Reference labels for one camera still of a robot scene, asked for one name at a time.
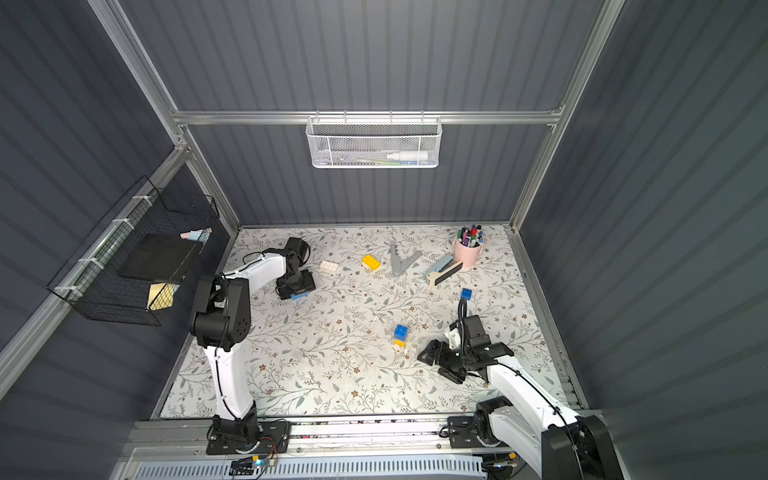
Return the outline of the long light blue lego brick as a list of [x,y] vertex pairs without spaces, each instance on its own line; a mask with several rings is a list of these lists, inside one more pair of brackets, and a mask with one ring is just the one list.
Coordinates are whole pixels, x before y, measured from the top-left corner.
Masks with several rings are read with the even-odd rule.
[[302,292],[302,293],[298,293],[298,294],[291,294],[290,298],[291,298],[291,300],[296,301],[298,299],[301,299],[301,298],[304,298],[304,297],[308,296],[310,293],[311,292]]

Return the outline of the yellow long lego brick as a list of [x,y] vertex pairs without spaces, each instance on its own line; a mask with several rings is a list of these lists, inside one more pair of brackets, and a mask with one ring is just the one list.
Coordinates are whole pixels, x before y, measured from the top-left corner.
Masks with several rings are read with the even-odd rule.
[[381,268],[381,262],[370,254],[365,255],[361,259],[361,263],[371,271],[378,271]]

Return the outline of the small dark blue lego brick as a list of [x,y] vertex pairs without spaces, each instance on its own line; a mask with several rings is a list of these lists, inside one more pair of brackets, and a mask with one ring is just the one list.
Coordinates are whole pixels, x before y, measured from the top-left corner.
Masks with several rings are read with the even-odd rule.
[[408,328],[403,325],[397,325],[394,331],[394,338],[398,341],[404,342],[407,338]]

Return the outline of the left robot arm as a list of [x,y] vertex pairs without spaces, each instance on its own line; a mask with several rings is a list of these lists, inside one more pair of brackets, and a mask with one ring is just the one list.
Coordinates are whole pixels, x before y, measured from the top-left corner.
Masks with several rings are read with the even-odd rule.
[[243,420],[254,409],[241,347],[251,330],[252,295],[268,284],[281,300],[313,291],[313,275],[305,268],[310,254],[307,242],[291,237],[282,249],[248,254],[241,266],[200,278],[190,332],[204,349],[212,371],[217,417]]

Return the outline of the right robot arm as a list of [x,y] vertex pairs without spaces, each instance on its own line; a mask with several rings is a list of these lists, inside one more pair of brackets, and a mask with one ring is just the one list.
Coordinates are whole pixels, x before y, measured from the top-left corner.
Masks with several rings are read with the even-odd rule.
[[559,401],[525,370],[504,343],[493,343],[477,315],[454,321],[444,341],[433,339],[418,360],[461,385],[477,376],[499,395],[453,416],[440,436],[453,448],[507,446],[542,479],[622,479],[605,423]]

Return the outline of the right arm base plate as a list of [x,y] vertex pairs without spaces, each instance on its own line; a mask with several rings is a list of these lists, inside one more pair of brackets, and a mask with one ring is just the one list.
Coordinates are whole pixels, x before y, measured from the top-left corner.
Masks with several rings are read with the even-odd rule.
[[453,449],[507,447],[503,441],[485,435],[473,416],[449,416],[440,427],[438,437],[447,439]]

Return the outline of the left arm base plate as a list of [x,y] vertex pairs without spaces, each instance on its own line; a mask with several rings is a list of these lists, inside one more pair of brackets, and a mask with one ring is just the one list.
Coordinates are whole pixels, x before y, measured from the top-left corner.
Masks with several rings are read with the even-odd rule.
[[207,432],[207,455],[268,455],[287,451],[293,424],[285,419],[258,422],[216,416]]

